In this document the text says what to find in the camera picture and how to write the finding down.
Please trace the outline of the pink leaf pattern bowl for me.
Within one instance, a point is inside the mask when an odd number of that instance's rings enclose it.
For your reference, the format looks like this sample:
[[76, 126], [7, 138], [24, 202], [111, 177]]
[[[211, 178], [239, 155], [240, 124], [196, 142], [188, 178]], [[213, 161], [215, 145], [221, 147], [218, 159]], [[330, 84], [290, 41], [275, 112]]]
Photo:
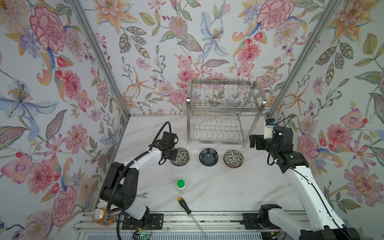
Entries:
[[190, 154], [188, 150], [184, 148], [177, 148], [178, 154], [175, 160], [171, 160], [171, 163], [175, 166], [185, 166], [190, 160]]

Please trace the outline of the dark blue patterned bowl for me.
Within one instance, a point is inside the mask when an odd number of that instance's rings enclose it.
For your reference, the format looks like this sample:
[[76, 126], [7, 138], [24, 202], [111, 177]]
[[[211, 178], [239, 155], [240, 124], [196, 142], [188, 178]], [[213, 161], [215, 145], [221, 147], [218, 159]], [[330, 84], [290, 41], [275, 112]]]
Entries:
[[208, 167], [214, 166], [219, 160], [219, 154], [212, 148], [203, 149], [199, 154], [200, 162]]

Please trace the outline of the olive leaf pattern bowl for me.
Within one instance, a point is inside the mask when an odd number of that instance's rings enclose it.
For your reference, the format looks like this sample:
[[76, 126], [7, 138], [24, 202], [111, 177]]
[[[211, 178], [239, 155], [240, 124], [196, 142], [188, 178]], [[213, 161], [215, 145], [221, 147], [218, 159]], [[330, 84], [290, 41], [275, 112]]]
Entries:
[[244, 156], [237, 150], [229, 150], [224, 154], [224, 163], [230, 168], [239, 168], [244, 163]]

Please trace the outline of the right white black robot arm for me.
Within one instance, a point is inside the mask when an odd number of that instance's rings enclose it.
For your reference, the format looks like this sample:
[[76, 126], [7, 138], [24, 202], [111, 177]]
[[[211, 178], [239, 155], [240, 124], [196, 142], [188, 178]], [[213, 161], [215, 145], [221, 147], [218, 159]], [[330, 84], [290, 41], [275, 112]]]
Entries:
[[293, 150], [293, 131], [287, 127], [266, 126], [263, 135], [250, 135], [250, 147], [265, 150], [269, 165], [277, 165], [295, 191], [306, 211], [306, 225], [276, 204], [262, 205], [258, 224], [263, 229], [278, 227], [295, 240], [359, 240], [355, 228], [349, 228], [321, 193], [304, 155]]

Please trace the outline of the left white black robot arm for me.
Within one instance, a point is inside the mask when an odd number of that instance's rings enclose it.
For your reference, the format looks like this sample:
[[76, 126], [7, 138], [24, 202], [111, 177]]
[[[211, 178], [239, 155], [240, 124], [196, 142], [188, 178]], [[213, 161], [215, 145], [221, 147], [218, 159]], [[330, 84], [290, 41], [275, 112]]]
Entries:
[[100, 191], [100, 200], [107, 203], [107, 214], [119, 213], [140, 221], [146, 218], [149, 208], [136, 200], [139, 173], [153, 163], [163, 165], [175, 160], [178, 140], [176, 134], [164, 132], [160, 140], [127, 164], [115, 162], [110, 166]]

